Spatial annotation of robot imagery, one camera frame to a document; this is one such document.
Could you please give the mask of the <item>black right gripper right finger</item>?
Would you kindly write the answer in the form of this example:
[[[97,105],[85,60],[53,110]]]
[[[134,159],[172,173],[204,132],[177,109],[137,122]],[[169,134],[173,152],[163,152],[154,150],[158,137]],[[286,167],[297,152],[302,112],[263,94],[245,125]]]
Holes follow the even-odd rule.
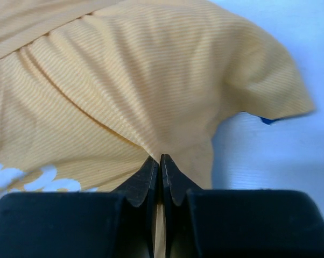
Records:
[[[294,190],[204,190],[160,159],[167,257],[324,257],[324,219]]]

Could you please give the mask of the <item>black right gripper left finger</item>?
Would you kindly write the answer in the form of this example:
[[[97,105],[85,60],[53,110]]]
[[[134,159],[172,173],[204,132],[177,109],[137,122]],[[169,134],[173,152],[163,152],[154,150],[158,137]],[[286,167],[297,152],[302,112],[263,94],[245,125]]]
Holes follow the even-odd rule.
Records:
[[[0,257],[153,257],[158,164],[112,192],[10,193],[0,199]]]

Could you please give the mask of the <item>yellow and blue pillowcase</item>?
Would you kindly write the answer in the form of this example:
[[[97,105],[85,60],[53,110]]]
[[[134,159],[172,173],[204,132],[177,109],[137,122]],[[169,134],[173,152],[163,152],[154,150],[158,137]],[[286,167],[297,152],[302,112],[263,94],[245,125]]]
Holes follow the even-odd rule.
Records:
[[[313,110],[284,46],[210,1],[0,1],[0,199],[110,191],[162,154],[209,189],[220,123]]]

